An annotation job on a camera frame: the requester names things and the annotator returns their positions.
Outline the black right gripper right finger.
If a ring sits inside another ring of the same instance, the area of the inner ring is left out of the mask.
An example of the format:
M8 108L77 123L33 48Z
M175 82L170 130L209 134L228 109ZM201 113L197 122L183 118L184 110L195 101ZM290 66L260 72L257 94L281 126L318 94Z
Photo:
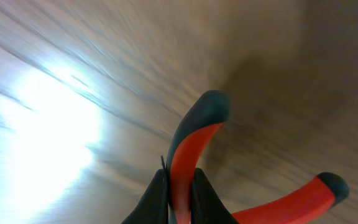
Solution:
M239 224L200 168L195 169L191 184L191 224Z

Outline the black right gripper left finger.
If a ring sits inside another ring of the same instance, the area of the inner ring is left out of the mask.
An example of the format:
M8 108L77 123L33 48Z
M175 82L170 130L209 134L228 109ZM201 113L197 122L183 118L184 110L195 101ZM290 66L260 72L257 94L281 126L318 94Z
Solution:
M168 184L166 173L159 169L139 203L122 224L167 224Z

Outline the red handled pliers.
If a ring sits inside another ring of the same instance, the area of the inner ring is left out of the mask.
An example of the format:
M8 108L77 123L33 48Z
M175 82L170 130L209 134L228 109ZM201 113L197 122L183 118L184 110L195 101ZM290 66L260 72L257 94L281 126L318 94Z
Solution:
M177 128L167 155L169 223L191 223L191 184L196 164L229 113L227 96L210 90L201 95ZM285 197L231 215L239 223L308 223L348 198L349 193L343 178L323 172Z

